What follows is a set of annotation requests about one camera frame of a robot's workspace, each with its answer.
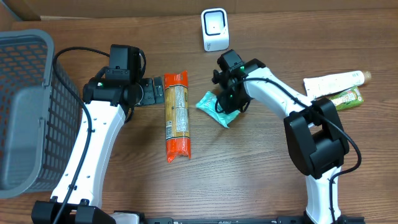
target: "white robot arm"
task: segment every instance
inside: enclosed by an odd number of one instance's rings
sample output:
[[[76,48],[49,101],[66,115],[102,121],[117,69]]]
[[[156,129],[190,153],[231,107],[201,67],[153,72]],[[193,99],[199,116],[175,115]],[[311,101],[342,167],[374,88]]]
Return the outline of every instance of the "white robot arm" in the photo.
[[[302,103],[307,106],[312,105],[311,98],[298,93],[285,83],[281,82],[267,67],[258,68],[253,72],[250,72],[246,78],[268,78],[280,84],[285,88],[285,90],[298,98]],[[269,82],[247,81],[244,82],[244,89],[251,98],[254,98],[266,105],[280,119],[286,118],[293,111],[300,112],[304,110],[302,106],[295,103],[295,101],[280,90],[280,88]],[[311,175],[305,176],[308,196],[306,212],[311,221],[316,224],[332,223],[329,203],[329,180],[333,174],[340,170],[341,166],[331,168],[329,171],[322,174],[322,177],[319,179],[315,179]],[[335,217],[338,218],[341,215],[341,212],[338,208],[337,200],[337,178],[335,179],[335,183],[336,184],[333,185],[333,207]]]
[[[313,113],[330,116],[335,124],[341,126],[334,105],[325,99],[321,103],[313,102],[277,79],[262,62],[253,59],[245,63],[234,50],[222,54],[217,64],[221,71],[215,70],[212,80],[214,84],[220,84],[224,92],[218,96],[216,111],[219,103],[223,109],[219,113],[244,112],[250,101],[255,99],[283,119],[290,157],[299,171],[305,174],[307,217],[316,224],[333,223],[332,212],[337,219],[341,211],[338,208],[337,177],[331,188],[333,208],[330,207],[329,180],[341,171],[348,143]],[[322,124],[323,129],[312,136],[309,128],[314,123],[317,126]]]
[[[93,130],[87,155],[76,182],[76,190],[71,194],[68,203],[80,204],[87,200],[88,205],[102,206],[102,188],[109,157],[114,140],[118,135],[126,116],[120,105],[111,106],[107,101],[92,101],[86,105],[91,115]],[[83,112],[80,131],[73,147],[67,168],[60,182],[52,192],[51,198],[62,203],[81,158],[87,137],[87,117]]]

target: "wood grain surface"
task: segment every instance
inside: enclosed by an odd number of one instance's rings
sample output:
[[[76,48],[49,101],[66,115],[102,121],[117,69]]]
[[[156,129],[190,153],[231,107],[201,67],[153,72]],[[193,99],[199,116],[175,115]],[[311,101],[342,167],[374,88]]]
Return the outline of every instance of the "wood grain surface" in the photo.
[[[114,18],[137,16],[189,16],[222,7],[231,13],[391,9],[396,0],[3,0],[30,21],[40,16]]]
[[[258,58],[301,93],[303,78],[369,70],[363,105],[339,112],[363,164],[339,179],[339,206],[368,223],[398,222],[398,9],[276,12],[228,17],[230,43],[244,60]],[[200,16],[18,22],[71,46],[109,52],[111,44],[140,47],[146,77],[188,70],[189,102],[214,89],[212,70],[222,52],[205,53]],[[108,59],[90,52],[60,57],[76,85]],[[165,156],[164,105],[138,108],[113,147],[103,210],[136,210],[148,217],[265,218],[300,215],[307,204],[304,176],[287,152],[283,122],[258,102],[225,129],[200,110],[190,111],[192,159]],[[343,168],[356,162],[351,149]],[[29,223],[36,200],[50,192],[0,200],[0,223]]]

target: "pasta package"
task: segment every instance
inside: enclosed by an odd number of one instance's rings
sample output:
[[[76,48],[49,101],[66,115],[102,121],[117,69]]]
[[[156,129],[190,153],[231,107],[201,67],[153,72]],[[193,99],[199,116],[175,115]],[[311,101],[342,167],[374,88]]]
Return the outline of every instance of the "pasta package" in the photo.
[[[190,159],[187,71],[166,73],[164,82],[167,162],[172,162],[176,156],[188,156]]]

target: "wooden table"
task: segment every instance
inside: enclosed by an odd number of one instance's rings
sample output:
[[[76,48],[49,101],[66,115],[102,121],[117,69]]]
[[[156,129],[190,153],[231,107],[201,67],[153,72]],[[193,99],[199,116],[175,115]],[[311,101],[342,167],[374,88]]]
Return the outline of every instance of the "wooden table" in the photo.
[[[339,180],[339,206],[368,223],[398,222],[398,10],[278,12],[229,15],[230,49],[258,58],[301,93],[303,78],[369,70],[360,88],[365,103],[340,112],[346,132],[363,153],[359,170]],[[287,152],[283,122],[253,102],[230,125],[193,105],[208,90],[221,52],[203,50],[200,16],[17,22],[37,28],[56,50],[71,46],[109,52],[111,44],[140,47],[146,77],[188,70],[192,159],[171,164],[165,156],[164,106],[138,108],[113,147],[103,189],[103,210],[136,210],[148,217],[270,218],[300,215],[307,196],[304,176]],[[60,61],[77,86],[107,58],[69,52]],[[345,157],[343,168],[356,162]],[[50,192],[0,200],[1,223],[29,223],[36,200]]]

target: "black cable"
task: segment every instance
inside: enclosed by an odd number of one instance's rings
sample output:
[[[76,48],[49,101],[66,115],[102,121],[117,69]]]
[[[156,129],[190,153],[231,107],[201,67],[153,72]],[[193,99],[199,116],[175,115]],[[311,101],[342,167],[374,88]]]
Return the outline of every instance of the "black cable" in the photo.
[[[343,174],[347,174],[350,173],[356,169],[358,169],[358,167],[361,165],[362,163],[362,155],[361,155],[361,151],[359,151],[359,147],[355,144],[355,142],[353,141],[353,139],[351,139],[351,137],[345,133],[343,130],[341,130],[337,125],[335,125],[333,122],[331,122],[329,119],[327,119],[326,117],[324,117],[323,115],[321,115],[320,113],[316,112],[313,108],[307,106],[306,104],[302,103],[297,97],[294,97],[294,95],[292,95],[291,93],[289,93],[289,91],[287,91],[284,87],[282,87],[279,83],[270,80],[269,78],[246,78],[244,80],[241,80],[239,82],[236,82],[232,85],[230,85],[227,89],[225,89],[221,94],[220,97],[225,97],[225,95],[230,91],[230,89],[232,89],[233,87],[238,86],[239,84],[242,84],[244,82],[247,81],[264,81],[264,82],[268,82],[271,83],[273,85],[275,85],[276,87],[278,87],[278,89],[280,89],[281,91],[283,91],[288,97],[290,97],[292,100],[294,100],[297,104],[299,104],[300,106],[304,107],[307,110],[310,110],[313,114],[315,114],[315,116],[318,116],[321,120],[323,120],[324,122],[332,125],[337,131],[339,131],[344,138],[347,139],[347,141],[349,141],[349,143],[354,147],[355,152],[358,156],[358,160],[355,164],[355,166],[346,169],[344,171],[341,171],[337,174],[334,174],[330,180],[329,180],[329,201],[330,201],[330,212],[331,212],[331,218],[333,220],[333,223],[336,223],[336,218],[335,218],[335,211],[333,209],[333,184],[334,184],[334,179],[340,175]],[[224,110],[222,111],[218,111],[217,107],[218,107],[218,103],[219,103],[219,98],[217,98],[216,100],[216,105],[215,105],[215,110],[217,113],[222,113]]]
[[[126,124],[127,122],[129,122],[131,120],[133,114],[134,114],[134,107],[131,108],[129,116],[126,118],[126,120],[124,120],[124,124]]]
[[[70,195],[72,194],[73,189],[75,188],[75,184],[76,184],[77,178],[79,176],[81,167],[83,165],[83,162],[84,162],[86,154],[87,154],[88,146],[90,144],[90,139],[91,139],[91,132],[92,132],[92,129],[93,129],[93,125],[91,123],[91,116],[90,116],[90,113],[88,112],[88,109],[87,109],[86,105],[80,99],[80,97],[76,93],[74,93],[73,90],[65,83],[63,78],[57,72],[57,60],[58,60],[59,56],[61,54],[65,53],[65,52],[70,51],[70,50],[88,50],[88,51],[99,53],[101,55],[105,55],[105,56],[109,57],[109,54],[107,54],[105,52],[102,52],[100,50],[95,50],[95,49],[91,49],[91,48],[88,48],[88,47],[69,47],[69,48],[63,49],[63,50],[59,51],[57,54],[55,54],[55,56],[54,56],[54,58],[52,60],[52,68],[53,68],[54,75],[58,78],[59,82],[68,90],[68,92],[74,97],[74,99],[77,100],[78,104],[83,108],[83,111],[86,114],[87,122],[88,122],[87,139],[86,139],[85,147],[83,149],[83,153],[81,154],[81,158],[80,158],[79,164],[78,164],[78,166],[76,168],[75,175],[72,178],[72,182],[69,185],[67,195],[63,199],[62,205],[60,207],[60,210],[57,213],[57,216],[54,219],[53,224],[57,224],[58,223],[58,221],[59,221],[60,217],[62,216],[62,213],[63,213],[63,211],[65,209],[65,206],[67,205],[67,203],[69,201]]]
[[[141,54],[141,57],[144,60],[144,65],[141,68],[141,77],[140,78],[142,78],[144,76],[144,74],[145,74],[145,69],[146,69],[146,66],[147,66],[147,59],[145,58],[145,54],[144,54],[143,50],[140,49],[139,50],[139,54]]]
[[[105,74],[105,70],[108,68],[108,66],[104,66],[101,68],[100,71],[97,72],[97,74],[95,75],[95,78],[102,78]]]

